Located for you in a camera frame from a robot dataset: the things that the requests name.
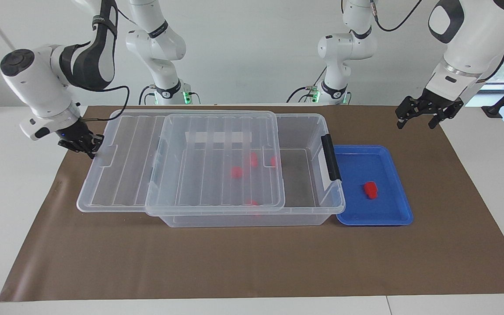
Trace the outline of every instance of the brown mat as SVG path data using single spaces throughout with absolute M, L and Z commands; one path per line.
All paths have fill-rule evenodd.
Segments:
M 386 146 L 412 225 L 172 229 L 143 213 L 81 213 L 91 162 L 70 152 L 0 301 L 504 293 L 504 237 L 440 128 L 414 119 L 399 131 L 386 106 L 270 110 L 324 115 L 334 144 Z

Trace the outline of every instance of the black handle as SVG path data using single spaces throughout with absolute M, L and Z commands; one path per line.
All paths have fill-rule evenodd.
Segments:
M 336 159 L 336 152 L 334 151 L 334 143 L 332 142 L 332 136 L 330 136 L 330 134 L 322 136 L 322 148 L 324 149 L 324 156 L 326 157 L 330 180 L 335 181 L 336 179 L 339 179 L 341 181 L 342 174 L 340 174 L 340 167 L 338 167 L 338 160 Z

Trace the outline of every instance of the table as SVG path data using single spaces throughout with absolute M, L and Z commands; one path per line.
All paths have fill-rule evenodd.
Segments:
M 0 289 L 14 262 L 16 254 L 26 236 L 50 184 L 65 154 L 65 149 L 56 145 L 55 137 L 32 142 L 18 128 L 30 110 L 26 107 L 0 108 Z M 504 233 L 504 123 L 486 118 L 479 108 L 464 108 L 454 120 L 442 123 L 442 128 L 452 143 L 458 157 L 474 181 L 486 205 Z M 14 212 L 2 212 L 6 208 Z M 63 301 L 38 303 L 0 303 L 0 312 L 11 309 L 33 313 L 49 309 L 62 309 Z M 344 310 L 359 314 L 411 314 L 418 307 L 430 307 L 437 313 L 454 309 L 494 304 L 503 305 L 504 295 L 453 296 L 453 297 L 331 297 L 309 299 L 233 299 L 192 301 L 75 301 L 67 302 L 69 309 L 90 310 L 106 307 L 112 313 L 120 313 L 124 307 L 141 307 L 156 311 L 164 309 L 194 310 L 206 313 L 238 308 L 242 312 L 276 313 L 280 310 L 296 310 L 296 313 L 341 313 Z M 484 309 L 496 313 L 494 307 Z

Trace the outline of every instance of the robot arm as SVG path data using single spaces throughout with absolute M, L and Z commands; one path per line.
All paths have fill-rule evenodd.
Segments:
M 101 90 L 114 78 L 118 8 L 114 0 L 76 0 L 91 12 L 92 41 L 18 49 L 6 55 L 0 70 L 6 83 L 34 116 L 20 124 L 32 140 L 55 132 L 58 143 L 94 158 L 103 137 L 93 134 L 66 91 L 69 85 Z
M 156 100 L 161 105 L 187 104 L 190 87 L 172 63 L 186 54 L 186 43 L 168 25 L 157 0 L 130 0 L 130 10 L 142 30 L 128 32 L 126 46 L 148 67 Z
M 504 50 L 504 0 L 440 0 L 428 26 L 436 39 L 447 44 L 446 52 L 422 95 L 406 97 L 396 109 L 400 129 L 423 114 L 434 116 L 430 128 L 456 116 L 464 105 L 460 95 Z
M 345 62 L 367 59 L 376 52 L 376 38 L 371 36 L 371 2 L 347 0 L 344 4 L 343 22 L 351 31 L 348 34 L 331 34 L 318 42 L 318 55 L 328 65 L 324 80 L 318 84 L 318 102 L 342 103 L 351 75 L 351 68 Z

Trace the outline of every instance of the transparent lid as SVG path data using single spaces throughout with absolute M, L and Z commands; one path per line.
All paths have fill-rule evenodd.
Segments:
M 150 176 L 149 215 L 243 215 L 284 204 L 275 114 L 166 116 Z
M 128 109 L 106 125 L 77 207 L 150 215 L 272 211 L 285 203 L 279 157 L 271 112 Z

